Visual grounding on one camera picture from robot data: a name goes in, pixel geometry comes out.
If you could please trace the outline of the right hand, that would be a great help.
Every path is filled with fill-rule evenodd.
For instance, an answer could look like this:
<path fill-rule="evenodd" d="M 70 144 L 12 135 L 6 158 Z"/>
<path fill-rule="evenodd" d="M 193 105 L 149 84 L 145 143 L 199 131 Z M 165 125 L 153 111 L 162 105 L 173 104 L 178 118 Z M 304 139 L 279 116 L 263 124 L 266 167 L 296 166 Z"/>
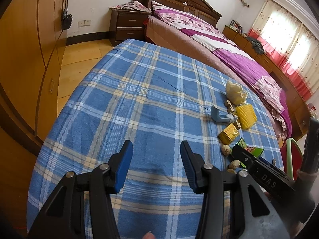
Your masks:
<path fill-rule="evenodd" d="M 155 235 L 151 231 L 149 231 L 143 236 L 142 239 L 155 239 Z"/>

